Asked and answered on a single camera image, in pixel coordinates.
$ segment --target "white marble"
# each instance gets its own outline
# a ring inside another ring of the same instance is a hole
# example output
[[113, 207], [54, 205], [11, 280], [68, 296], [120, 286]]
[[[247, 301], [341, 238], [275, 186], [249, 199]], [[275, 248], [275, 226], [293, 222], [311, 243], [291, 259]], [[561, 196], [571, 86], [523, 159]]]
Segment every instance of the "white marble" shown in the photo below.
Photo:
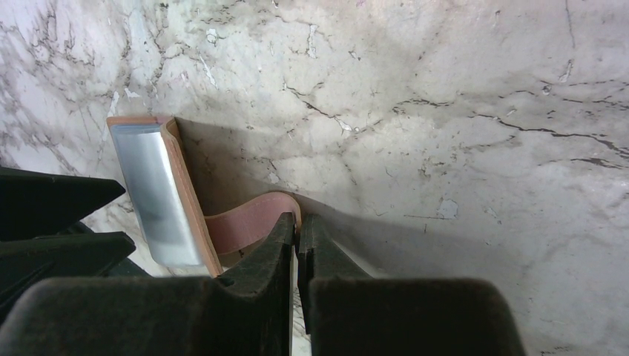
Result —
[[[294, 192], [370, 273], [495, 283], [531, 355], [627, 355], [628, 7], [3, 1], [0, 159], [121, 182], [105, 117], [176, 115], [208, 214]], [[132, 211], [87, 222], [201, 273]]]

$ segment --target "marble wall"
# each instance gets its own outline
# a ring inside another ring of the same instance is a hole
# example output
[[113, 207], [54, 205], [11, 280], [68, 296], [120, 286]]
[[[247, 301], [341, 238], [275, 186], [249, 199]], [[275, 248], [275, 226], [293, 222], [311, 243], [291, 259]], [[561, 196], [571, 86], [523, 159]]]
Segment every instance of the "marble wall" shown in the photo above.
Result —
[[[208, 214], [290, 191], [374, 275], [495, 283], [531, 355], [629, 353], [627, 1], [3, 1], [0, 39], [2, 165], [121, 182], [105, 118], [175, 115]], [[127, 197], [87, 223], [190, 273]]]

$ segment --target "wooden edge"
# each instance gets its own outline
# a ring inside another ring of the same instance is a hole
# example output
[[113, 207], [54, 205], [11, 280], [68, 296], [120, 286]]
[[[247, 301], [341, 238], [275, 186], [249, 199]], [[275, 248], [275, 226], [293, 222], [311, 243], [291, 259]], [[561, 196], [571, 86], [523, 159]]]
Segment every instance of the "wooden edge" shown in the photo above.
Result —
[[161, 124], [165, 121], [167, 121], [167, 119], [164, 116], [110, 116], [105, 120], [110, 129], [114, 125]]
[[223, 267], [220, 265], [216, 250], [214, 250], [197, 194], [194, 192], [194, 187], [183, 159], [180, 139], [178, 139], [179, 129], [177, 122], [174, 118], [171, 118], [162, 125], [160, 130], [168, 158], [171, 162], [175, 186], [177, 187], [185, 215], [188, 217], [192, 236], [194, 236], [201, 258], [205, 262], [210, 275], [216, 277], [222, 274]]

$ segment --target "brown strap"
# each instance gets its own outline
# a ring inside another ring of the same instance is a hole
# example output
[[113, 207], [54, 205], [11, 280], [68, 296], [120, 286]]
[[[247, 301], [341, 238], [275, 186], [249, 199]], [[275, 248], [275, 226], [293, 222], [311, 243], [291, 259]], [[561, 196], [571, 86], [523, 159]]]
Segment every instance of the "brown strap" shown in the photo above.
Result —
[[218, 254], [238, 251], [265, 238], [282, 213], [292, 212], [295, 215], [297, 230], [299, 231], [301, 227], [300, 207], [291, 196], [280, 192], [263, 194], [225, 213], [204, 217], [185, 165], [180, 133], [175, 119], [164, 116], [119, 116], [107, 119], [107, 124], [110, 127], [121, 124], [156, 123], [162, 124], [162, 138], [168, 152], [177, 193], [182, 201], [201, 257], [211, 275], [217, 276], [223, 272]]

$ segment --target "silver metal plate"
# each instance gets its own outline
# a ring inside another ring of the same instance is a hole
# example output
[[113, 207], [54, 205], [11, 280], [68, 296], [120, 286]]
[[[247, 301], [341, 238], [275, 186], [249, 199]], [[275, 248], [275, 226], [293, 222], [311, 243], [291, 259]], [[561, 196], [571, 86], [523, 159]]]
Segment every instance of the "silver metal plate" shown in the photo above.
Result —
[[159, 125], [114, 125], [111, 136], [153, 259], [170, 267], [201, 266]]

